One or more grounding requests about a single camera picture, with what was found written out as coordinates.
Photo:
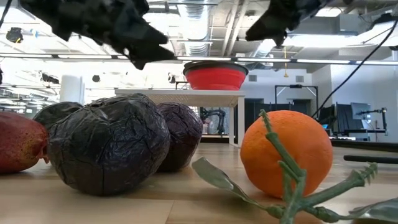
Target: red fruit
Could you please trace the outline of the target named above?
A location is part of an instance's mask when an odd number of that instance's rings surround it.
[[[47,140],[48,134],[40,123],[0,112],[0,174],[26,170],[39,159],[47,163]]]

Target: green plastic branch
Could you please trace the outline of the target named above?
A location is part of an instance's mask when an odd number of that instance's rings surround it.
[[[364,187],[366,181],[370,184],[370,180],[377,174],[377,165],[370,164],[369,167],[365,167],[365,170],[361,170],[359,172],[354,170],[346,180],[339,184],[308,197],[303,197],[307,177],[306,170],[299,167],[292,156],[287,152],[283,144],[279,141],[277,133],[272,130],[272,125],[268,119],[267,113],[264,110],[261,110],[260,116],[262,116],[267,129],[266,138],[282,157],[282,161],[279,161],[279,165],[282,168],[284,185],[284,194],[282,199],[287,203],[286,207],[281,205],[272,205],[270,207],[262,207],[262,209],[267,211],[271,216],[279,218],[280,224],[293,224],[294,216],[300,211],[305,211],[328,223],[356,218],[354,215],[342,216],[325,207],[314,206],[339,196],[354,187]],[[294,190],[292,189],[292,180],[296,183]]]

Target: white table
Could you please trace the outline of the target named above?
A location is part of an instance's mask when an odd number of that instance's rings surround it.
[[[187,106],[228,107],[229,143],[241,147],[244,136],[244,92],[224,90],[145,90],[117,89],[117,96],[142,93],[154,103],[176,102]],[[238,145],[234,143],[234,107],[238,106]]]

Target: wooden floor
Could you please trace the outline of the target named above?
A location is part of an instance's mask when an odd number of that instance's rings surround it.
[[[357,149],[335,149],[335,161],[320,188],[343,180],[362,163],[346,162],[344,154],[392,154]],[[237,149],[227,144],[200,144],[193,160],[205,156],[224,170],[252,198],[265,197],[248,181]],[[398,165],[379,165],[379,175],[365,188],[353,189],[324,204],[336,212],[397,197]],[[178,174],[155,175],[135,192],[112,198],[83,195],[72,190],[51,166],[40,163],[24,173],[0,176],[0,224],[253,224],[277,223],[266,212],[236,200],[199,179],[187,167]],[[295,223],[321,223],[305,213]]]

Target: green leaf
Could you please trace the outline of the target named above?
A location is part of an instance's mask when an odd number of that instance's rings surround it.
[[[265,209],[262,205],[259,205],[255,200],[249,198],[243,190],[235,184],[222,170],[213,166],[206,158],[202,157],[192,163],[193,170],[209,184],[223,190],[227,190],[245,202],[251,203],[261,209]]]
[[[349,212],[352,219],[375,219],[398,223],[398,198],[355,208]]]

